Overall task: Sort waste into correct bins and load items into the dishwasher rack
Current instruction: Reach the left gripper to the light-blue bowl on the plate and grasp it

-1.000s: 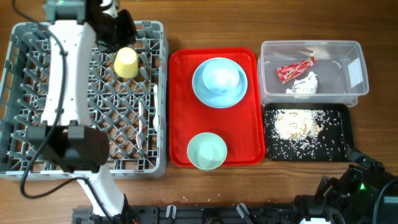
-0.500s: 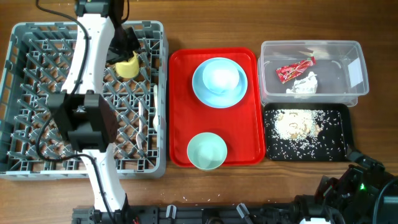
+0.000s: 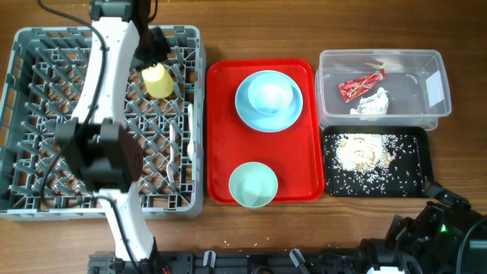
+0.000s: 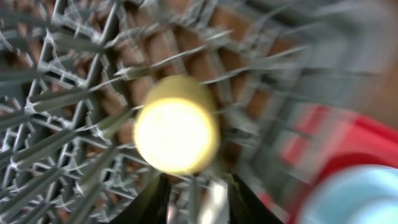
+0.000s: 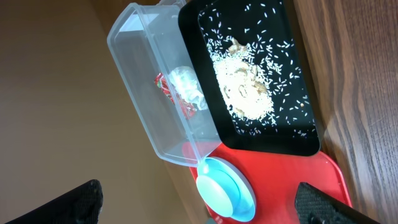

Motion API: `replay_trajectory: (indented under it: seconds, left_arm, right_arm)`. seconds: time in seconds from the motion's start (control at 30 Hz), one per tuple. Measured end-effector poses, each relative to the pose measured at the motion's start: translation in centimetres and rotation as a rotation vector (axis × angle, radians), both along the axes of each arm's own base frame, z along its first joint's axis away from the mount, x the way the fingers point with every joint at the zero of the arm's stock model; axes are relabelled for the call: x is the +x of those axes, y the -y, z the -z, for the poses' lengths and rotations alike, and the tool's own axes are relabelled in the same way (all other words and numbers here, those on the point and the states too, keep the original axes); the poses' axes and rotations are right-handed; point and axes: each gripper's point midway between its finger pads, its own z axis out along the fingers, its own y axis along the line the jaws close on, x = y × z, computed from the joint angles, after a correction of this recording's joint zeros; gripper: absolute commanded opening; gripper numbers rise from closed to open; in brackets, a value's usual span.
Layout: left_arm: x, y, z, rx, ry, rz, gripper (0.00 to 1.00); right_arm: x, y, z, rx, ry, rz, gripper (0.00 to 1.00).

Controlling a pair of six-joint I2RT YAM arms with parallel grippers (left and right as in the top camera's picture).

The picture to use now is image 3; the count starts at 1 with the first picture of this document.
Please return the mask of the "yellow plastic cup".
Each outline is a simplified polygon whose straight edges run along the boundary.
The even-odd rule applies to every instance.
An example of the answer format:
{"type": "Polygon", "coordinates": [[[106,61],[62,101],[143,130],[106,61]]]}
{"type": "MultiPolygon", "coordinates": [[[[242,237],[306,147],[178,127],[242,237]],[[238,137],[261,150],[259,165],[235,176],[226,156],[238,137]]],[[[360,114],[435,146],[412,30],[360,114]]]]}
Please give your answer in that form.
{"type": "Polygon", "coordinates": [[[169,97],[173,93],[173,78],[162,63],[142,70],[147,92],[155,98],[169,97]]]}

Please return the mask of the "green bowl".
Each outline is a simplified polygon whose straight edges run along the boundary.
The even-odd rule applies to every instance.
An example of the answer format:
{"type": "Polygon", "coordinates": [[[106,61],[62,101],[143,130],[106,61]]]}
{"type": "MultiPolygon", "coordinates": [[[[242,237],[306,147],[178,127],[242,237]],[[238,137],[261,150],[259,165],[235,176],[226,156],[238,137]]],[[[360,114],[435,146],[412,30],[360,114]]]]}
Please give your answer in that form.
{"type": "Polygon", "coordinates": [[[269,166],[251,161],[239,165],[231,173],[228,189],[239,205],[248,209],[259,209],[275,198],[279,181],[269,166]]]}

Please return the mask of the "red candy wrapper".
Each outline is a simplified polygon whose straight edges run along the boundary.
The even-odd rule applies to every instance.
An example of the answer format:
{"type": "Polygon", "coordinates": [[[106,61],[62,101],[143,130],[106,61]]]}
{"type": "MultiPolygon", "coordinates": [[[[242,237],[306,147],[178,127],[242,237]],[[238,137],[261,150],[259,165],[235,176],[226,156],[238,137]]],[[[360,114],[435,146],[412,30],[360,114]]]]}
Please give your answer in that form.
{"type": "Polygon", "coordinates": [[[343,82],[337,86],[337,89],[343,100],[348,103],[356,97],[368,92],[377,82],[384,80],[386,77],[386,72],[381,68],[366,76],[343,82]]]}

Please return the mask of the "white napkin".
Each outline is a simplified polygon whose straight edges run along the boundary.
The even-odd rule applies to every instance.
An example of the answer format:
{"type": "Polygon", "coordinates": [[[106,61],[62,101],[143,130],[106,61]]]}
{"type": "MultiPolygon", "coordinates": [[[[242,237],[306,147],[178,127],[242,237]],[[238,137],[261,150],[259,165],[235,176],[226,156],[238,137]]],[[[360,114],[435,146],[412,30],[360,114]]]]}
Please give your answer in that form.
{"type": "Polygon", "coordinates": [[[379,88],[376,94],[360,99],[358,107],[350,109],[350,114],[384,115],[389,107],[387,91],[379,88]]]}

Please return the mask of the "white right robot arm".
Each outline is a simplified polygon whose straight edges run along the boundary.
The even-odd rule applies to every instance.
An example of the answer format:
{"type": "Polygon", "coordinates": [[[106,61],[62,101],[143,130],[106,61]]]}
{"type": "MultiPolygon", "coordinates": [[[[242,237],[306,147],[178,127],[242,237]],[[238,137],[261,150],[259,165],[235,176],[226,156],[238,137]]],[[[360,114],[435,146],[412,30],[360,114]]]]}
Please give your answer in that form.
{"type": "Polygon", "coordinates": [[[486,216],[431,178],[432,198],[415,218],[396,215],[384,239],[364,239],[354,253],[359,273],[485,273],[486,216]]]}

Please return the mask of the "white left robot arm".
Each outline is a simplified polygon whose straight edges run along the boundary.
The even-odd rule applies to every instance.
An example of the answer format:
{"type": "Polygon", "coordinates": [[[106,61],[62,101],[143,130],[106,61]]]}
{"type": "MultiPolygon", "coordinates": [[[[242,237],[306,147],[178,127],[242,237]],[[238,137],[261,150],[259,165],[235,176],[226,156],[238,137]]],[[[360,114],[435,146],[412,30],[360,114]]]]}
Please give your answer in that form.
{"type": "Polygon", "coordinates": [[[137,182],[143,151],[125,124],[125,95],[131,70],[163,62],[170,47],[149,1],[92,1],[93,34],[88,70],[71,118],[55,127],[58,156],[102,205],[116,250],[116,273],[162,273],[156,240],[142,214],[137,182]]]}

